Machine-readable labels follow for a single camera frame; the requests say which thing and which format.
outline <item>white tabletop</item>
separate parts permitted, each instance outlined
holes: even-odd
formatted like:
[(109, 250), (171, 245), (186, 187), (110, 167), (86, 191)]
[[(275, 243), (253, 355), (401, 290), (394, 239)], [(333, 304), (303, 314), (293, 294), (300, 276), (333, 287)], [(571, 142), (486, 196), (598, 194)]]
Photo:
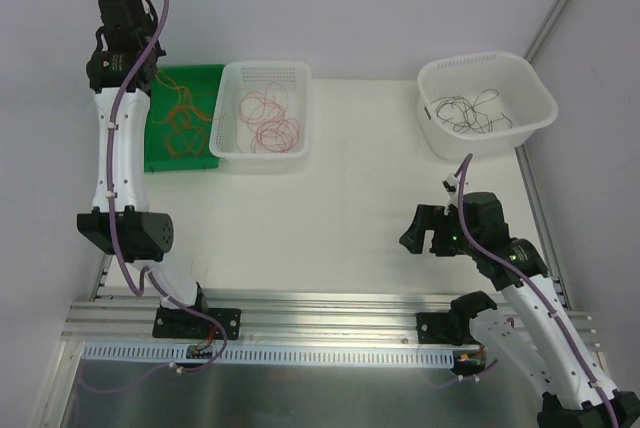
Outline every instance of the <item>white tabletop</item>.
[[(468, 257), (411, 255), (398, 243), (416, 205), (446, 204), (437, 158), (416, 119), (413, 82), (315, 80), (313, 138), (292, 174), (145, 176), (169, 213), (173, 250), (205, 288), (343, 293), (466, 293), (491, 284)], [(511, 235), (539, 248), (515, 152), (475, 159), (468, 192), (502, 202)], [(107, 286), (124, 286), (112, 263)]]

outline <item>white basket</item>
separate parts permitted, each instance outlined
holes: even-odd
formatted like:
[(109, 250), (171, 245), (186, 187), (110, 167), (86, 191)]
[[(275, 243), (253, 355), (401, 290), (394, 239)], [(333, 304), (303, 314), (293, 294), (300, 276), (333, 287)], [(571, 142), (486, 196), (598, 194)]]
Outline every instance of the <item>white basket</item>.
[[(513, 149), (558, 116), (556, 101), (531, 65), (522, 57), (504, 51), (431, 62), (420, 70), (418, 87), (417, 114), (422, 131), (431, 149), (450, 160), (460, 160), (468, 153), (483, 155)], [(487, 89), (498, 91), (498, 96), (482, 105), (483, 113), (504, 114), (513, 122), (512, 127), (507, 126), (503, 118), (503, 129), (490, 133), (456, 133), (453, 124), (436, 116), (439, 105), (436, 100), (463, 96), (473, 103)]]
[[(311, 69), (305, 63), (288, 61), (242, 61), (225, 66), (211, 125), (209, 150), (236, 167), (272, 172), (291, 168), (309, 151), (311, 132)], [(274, 153), (254, 143), (255, 133), (238, 119), (239, 105), (250, 92), (266, 93), (286, 107), (286, 117), (298, 123), (299, 139), (283, 153)]]

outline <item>metal frame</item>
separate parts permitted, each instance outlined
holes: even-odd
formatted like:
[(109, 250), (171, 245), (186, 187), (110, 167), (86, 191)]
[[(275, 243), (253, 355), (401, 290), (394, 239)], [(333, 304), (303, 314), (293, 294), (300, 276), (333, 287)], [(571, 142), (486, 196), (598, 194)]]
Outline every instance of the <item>metal frame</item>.
[[(534, 40), (525, 53), (533, 63), (571, 0), (555, 0)], [(563, 281), (562, 264), (556, 252), (548, 217), (535, 174), (525, 146), (516, 150), (522, 176), (544, 256), (552, 273), (558, 278), (558, 292), (570, 309), (570, 292)], [(89, 301), (71, 306), (62, 334), (57, 367), (52, 378), (49, 396), (39, 406), (33, 426), (57, 427), (63, 421), (65, 401), (69, 399), (85, 341), (116, 340), (156, 343), (151, 338), (151, 323), (158, 305), (157, 294), (148, 290), (142, 298), (131, 296), (125, 288), (105, 286), (110, 256), (103, 256), (96, 267), (96, 278)], [(405, 348), (419, 350), (415, 313), (448, 311), (449, 303), (458, 295), (361, 295), (361, 294), (302, 294), (260, 293), (206, 290), (216, 305), (243, 310), (241, 340), (244, 344), (282, 346), (313, 345), (325, 347)], [(504, 300), (495, 296), (505, 309)], [(580, 336), (607, 370), (606, 359), (600, 349), (598, 334), (588, 313), (568, 312)], [(523, 325), (515, 317), (515, 328), (526, 337)], [(468, 350), (469, 346), (460, 347)]]

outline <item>tangled black cable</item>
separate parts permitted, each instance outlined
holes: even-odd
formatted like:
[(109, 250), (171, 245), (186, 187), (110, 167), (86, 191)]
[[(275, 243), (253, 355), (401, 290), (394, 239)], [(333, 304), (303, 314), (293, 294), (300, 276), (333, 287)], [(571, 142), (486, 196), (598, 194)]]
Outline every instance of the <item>tangled black cable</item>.
[[(491, 95), (486, 100), (478, 101), (485, 93), (490, 93)], [(467, 133), (468, 131), (482, 134), (491, 133), (493, 131), (493, 124), (501, 120), (506, 120), (509, 123), (509, 128), (513, 128), (513, 121), (511, 121), (511, 119), (509, 119), (509, 117), (504, 113), (500, 113), (499, 118), (492, 119), (486, 113), (479, 111), (477, 108), (484, 103), (494, 100), (499, 94), (498, 90), (484, 90), (476, 97), (473, 103), (460, 95), (438, 98), (434, 101), (434, 103), (438, 103), (438, 106), (436, 107), (436, 116), (443, 124), (451, 124), (453, 126), (454, 133), (462, 134)], [(449, 107), (452, 112), (451, 116), (448, 118), (441, 114), (442, 110), (446, 107)], [(458, 110), (462, 115), (461, 121), (453, 121), (455, 110)]]

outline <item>wall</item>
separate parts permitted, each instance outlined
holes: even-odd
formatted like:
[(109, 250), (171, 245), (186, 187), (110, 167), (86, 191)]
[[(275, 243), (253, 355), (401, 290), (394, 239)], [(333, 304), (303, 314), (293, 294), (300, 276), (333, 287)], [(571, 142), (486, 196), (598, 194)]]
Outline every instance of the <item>wall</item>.
[(640, 0), (574, 0), (535, 64), (557, 122), (529, 143), (573, 298), (640, 391)]
[(84, 64), (95, 0), (0, 0), (0, 425), (27, 426), (96, 252), (75, 230), (97, 173)]
[(299, 59), (317, 78), (415, 80), (438, 58), (493, 49), (523, 54), (552, 3), (171, 0), (162, 42), (175, 64)]

